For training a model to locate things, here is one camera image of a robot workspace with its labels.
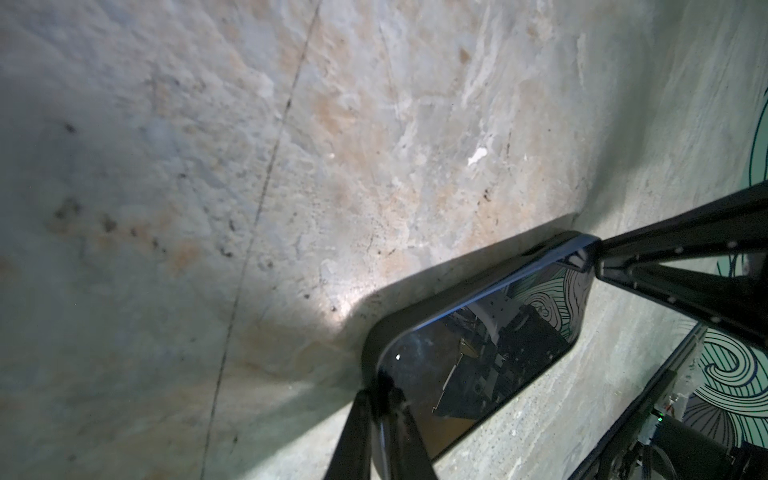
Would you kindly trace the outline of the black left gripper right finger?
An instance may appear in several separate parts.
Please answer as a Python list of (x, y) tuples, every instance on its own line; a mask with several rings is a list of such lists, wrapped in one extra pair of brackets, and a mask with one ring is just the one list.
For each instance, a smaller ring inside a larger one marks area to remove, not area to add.
[(409, 404), (399, 388), (387, 393), (380, 418), (380, 438), (383, 479), (437, 479)]

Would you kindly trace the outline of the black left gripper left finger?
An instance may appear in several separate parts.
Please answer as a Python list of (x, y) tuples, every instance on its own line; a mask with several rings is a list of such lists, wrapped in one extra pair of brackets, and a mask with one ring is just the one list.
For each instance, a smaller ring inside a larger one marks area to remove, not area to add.
[(352, 403), (325, 480), (369, 480), (371, 472), (372, 400), (360, 390)]

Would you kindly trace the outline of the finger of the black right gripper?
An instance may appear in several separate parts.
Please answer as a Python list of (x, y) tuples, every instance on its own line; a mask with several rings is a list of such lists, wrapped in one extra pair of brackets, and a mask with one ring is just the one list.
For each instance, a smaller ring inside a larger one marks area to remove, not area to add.
[(658, 263), (596, 268), (598, 279), (765, 351), (767, 271), (723, 277)]
[(767, 250), (767, 183), (762, 182), (673, 218), (606, 239), (607, 266), (763, 253)]

